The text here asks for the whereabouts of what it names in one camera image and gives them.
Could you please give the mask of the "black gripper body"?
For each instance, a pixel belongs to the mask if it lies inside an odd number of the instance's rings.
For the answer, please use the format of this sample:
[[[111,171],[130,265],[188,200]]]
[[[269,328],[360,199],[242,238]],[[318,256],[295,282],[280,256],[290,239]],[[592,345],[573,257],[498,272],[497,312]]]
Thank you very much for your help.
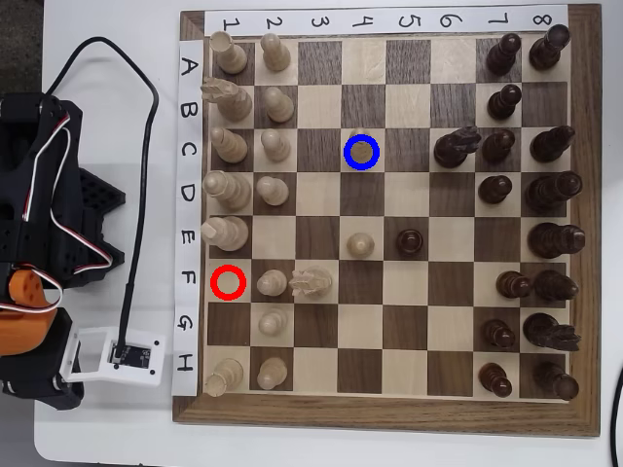
[[[38,400],[57,410],[72,410],[84,397],[81,382],[68,383],[60,375],[63,353],[73,321],[64,308],[56,314],[43,342],[28,352],[1,358],[2,392]]]

